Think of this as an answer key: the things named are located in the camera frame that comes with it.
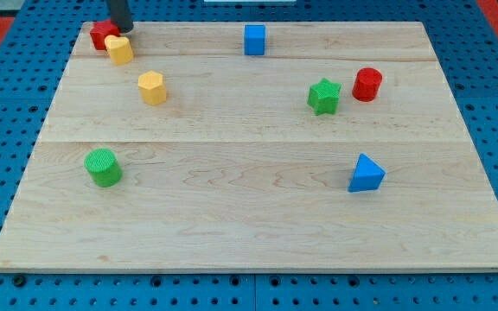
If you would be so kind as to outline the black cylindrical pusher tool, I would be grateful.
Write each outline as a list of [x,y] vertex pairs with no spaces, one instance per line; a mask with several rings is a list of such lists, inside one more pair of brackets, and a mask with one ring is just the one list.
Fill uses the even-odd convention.
[[127,0],[105,0],[111,21],[118,27],[121,33],[129,33],[133,30],[131,9]]

